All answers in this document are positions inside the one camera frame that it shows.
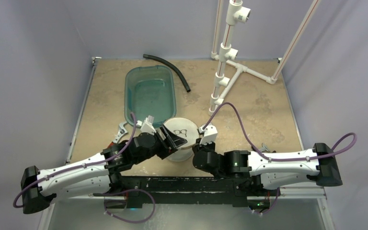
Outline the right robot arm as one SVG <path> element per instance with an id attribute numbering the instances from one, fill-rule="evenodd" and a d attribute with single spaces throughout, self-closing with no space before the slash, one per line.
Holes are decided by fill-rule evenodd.
<path id="1" fill-rule="evenodd" d="M 256 195 L 307 181 L 322 187 L 343 184 L 333 150 L 324 143 L 297 152 L 268 153 L 264 157 L 247 150 L 219 154 L 214 147 L 214 143 L 193 146 L 193 166 L 219 179 L 258 176 L 250 181 L 250 189 Z"/>

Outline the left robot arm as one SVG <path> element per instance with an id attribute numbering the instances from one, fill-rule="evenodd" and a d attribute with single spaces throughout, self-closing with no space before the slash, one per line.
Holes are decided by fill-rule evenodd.
<path id="1" fill-rule="evenodd" d="M 24 214 L 40 212 L 50 206 L 62 193 L 68 193 L 70 186 L 89 180 L 91 185 L 106 180 L 101 188 L 118 196 L 123 192 L 124 183 L 118 180 L 118 173 L 127 171 L 153 156 L 165 159 L 175 153 L 187 140 L 166 126 L 154 132 L 142 132 L 129 140 L 111 144 L 93 156 L 58 168 L 40 170 L 36 166 L 27 167 L 21 179 L 21 191 L 16 196 L 13 207 L 22 209 Z"/>

